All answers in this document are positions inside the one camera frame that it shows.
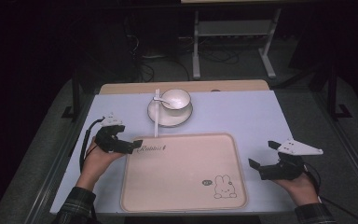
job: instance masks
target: white table surface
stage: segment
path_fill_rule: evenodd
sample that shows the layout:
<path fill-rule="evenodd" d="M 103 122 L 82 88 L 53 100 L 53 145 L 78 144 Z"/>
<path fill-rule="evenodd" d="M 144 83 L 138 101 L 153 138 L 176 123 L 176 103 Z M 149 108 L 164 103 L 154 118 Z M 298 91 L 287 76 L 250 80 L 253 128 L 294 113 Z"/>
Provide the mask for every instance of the white table surface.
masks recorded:
<path fill-rule="evenodd" d="M 269 180 L 261 180 L 259 173 L 248 163 L 248 159 L 251 158 L 261 165 L 276 164 L 278 153 L 269 148 L 268 140 L 282 143 L 292 138 L 275 93 L 273 91 L 214 91 L 191 92 L 190 95 L 194 110 L 189 120 L 175 128 L 159 127 L 158 134 L 231 134 L 237 144 L 249 202 L 240 209 L 185 211 L 175 214 L 254 215 L 293 211 L 296 206 L 286 191 Z M 125 132 L 117 135 L 119 139 L 132 141 L 137 136 L 154 136 L 154 122 L 147 115 L 147 106 L 153 96 L 154 93 L 95 96 L 50 213 L 56 214 L 60 210 L 80 175 L 78 158 L 85 132 L 91 123 L 113 112 L 126 126 Z M 89 141 L 99 129 L 98 124 L 94 126 Z M 97 213 L 112 216 L 134 215 L 126 213 L 120 206 L 125 163 L 125 157 L 115 161 L 96 184 L 93 192 L 97 195 L 94 202 Z"/>

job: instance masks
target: cartoon bunny print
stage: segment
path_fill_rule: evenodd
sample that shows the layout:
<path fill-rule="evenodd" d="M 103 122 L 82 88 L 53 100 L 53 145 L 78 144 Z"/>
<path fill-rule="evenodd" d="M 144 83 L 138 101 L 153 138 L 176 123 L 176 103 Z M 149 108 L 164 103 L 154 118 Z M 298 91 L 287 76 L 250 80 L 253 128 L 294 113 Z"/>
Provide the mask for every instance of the cartoon bunny print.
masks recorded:
<path fill-rule="evenodd" d="M 216 187 L 214 187 L 215 199 L 237 197 L 237 194 L 235 193 L 235 188 L 232 185 L 232 182 L 228 175 L 218 175 L 214 179 L 214 183 L 216 183 Z"/>

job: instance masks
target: table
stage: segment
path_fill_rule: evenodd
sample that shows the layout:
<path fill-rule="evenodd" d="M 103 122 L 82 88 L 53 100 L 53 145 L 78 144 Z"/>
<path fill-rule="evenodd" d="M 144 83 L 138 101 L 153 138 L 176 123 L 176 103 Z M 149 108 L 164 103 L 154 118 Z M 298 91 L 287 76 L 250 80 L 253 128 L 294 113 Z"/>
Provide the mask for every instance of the table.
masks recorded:
<path fill-rule="evenodd" d="M 92 11 L 92 10 L 171 10 L 200 8 L 238 8 L 254 6 L 292 6 L 295 4 L 313 4 L 326 2 L 344 2 L 346 0 L 166 0 L 166 1 L 95 1 L 79 0 L 53 1 L 56 10 Z"/>
<path fill-rule="evenodd" d="M 191 94 L 194 106 L 193 114 L 187 122 L 176 128 L 159 128 L 160 135 L 229 133 L 234 137 L 249 202 L 240 209 L 156 212 L 142 215 L 256 215 L 293 211 L 296 206 L 284 189 L 271 181 L 261 180 L 258 172 L 247 164 L 248 158 L 259 161 L 262 165 L 277 163 L 278 154 L 268 147 L 268 140 L 283 142 L 292 138 L 277 98 L 274 92 L 268 89 L 265 81 L 231 80 L 107 84 L 103 86 L 100 94 L 95 96 L 89 110 L 74 153 L 51 206 L 51 213 L 56 214 L 59 211 L 79 177 L 78 157 L 81 145 L 85 131 L 94 120 L 114 112 L 126 126 L 126 131 L 118 135 L 119 139 L 125 141 L 130 141 L 137 136 L 152 136 L 154 134 L 154 122 L 147 116 L 146 107 L 153 98 L 156 87 L 162 91 L 173 87 L 187 90 Z M 95 135 L 97 131 L 97 128 L 91 130 L 91 135 Z M 109 216 L 134 215 L 126 213 L 120 206 L 125 163 L 125 158 L 115 161 L 95 186 L 94 192 L 97 194 L 97 198 L 94 204 L 97 213 Z"/>

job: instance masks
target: wrist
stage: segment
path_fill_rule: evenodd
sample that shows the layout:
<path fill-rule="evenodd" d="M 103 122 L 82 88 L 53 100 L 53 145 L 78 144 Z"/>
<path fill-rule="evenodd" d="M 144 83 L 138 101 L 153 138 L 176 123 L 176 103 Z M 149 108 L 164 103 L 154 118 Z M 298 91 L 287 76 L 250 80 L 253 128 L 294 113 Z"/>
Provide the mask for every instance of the wrist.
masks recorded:
<path fill-rule="evenodd" d="M 310 203 L 320 203 L 314 190 L 290 190 L 289 195 L 297 206 Z"/>
<path fill-rule="evenodd" d="M 87 189 L 89 191 L 93 191 L 94 190 L 94 186 L 97 183 L 98 178 L 96 179 L 93 176 L 88 176 L 88 175 L 80 175 L 80 177 L 78 178 L 77 182 L 76 182 L 76 187 L 82 188 L 82 189 Z"/>

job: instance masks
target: person's left hand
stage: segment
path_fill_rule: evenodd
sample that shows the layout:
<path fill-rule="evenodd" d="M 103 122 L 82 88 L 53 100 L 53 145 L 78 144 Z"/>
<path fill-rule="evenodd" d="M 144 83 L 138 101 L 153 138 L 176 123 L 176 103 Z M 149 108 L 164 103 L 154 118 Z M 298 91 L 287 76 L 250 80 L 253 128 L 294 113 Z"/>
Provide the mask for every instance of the person's left hand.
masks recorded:
<path fill-rule="evenodd" d="M 124 156 L 125 154 L 112 152 L 107 153 L 100 149 L 95 143 L 95 137 L 92 138 L 91 144 L 86 152 L 86 159 L 83 165 L 83 171 L 77 180 L 76 187 L 92 191 L 95 183 L 106 171 L 109 165 Z"/>

